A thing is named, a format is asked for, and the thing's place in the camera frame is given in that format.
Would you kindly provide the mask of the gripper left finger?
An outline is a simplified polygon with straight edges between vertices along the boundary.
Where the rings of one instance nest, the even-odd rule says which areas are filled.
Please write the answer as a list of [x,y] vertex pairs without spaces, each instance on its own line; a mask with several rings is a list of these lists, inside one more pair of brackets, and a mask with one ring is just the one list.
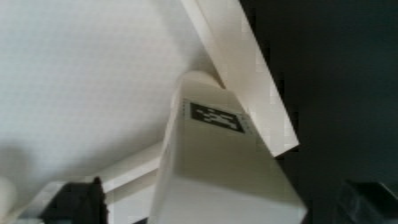
[[69,182],[44,211],[39,219],[44,224],[106,224],[106,204],[101,179],[94,178],[89,183]]

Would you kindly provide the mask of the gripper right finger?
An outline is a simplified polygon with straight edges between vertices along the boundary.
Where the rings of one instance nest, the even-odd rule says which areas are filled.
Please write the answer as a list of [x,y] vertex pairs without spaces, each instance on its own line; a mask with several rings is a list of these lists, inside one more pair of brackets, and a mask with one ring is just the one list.
[[343,183],[334,224],[398,224],[398,195],[384,183]]

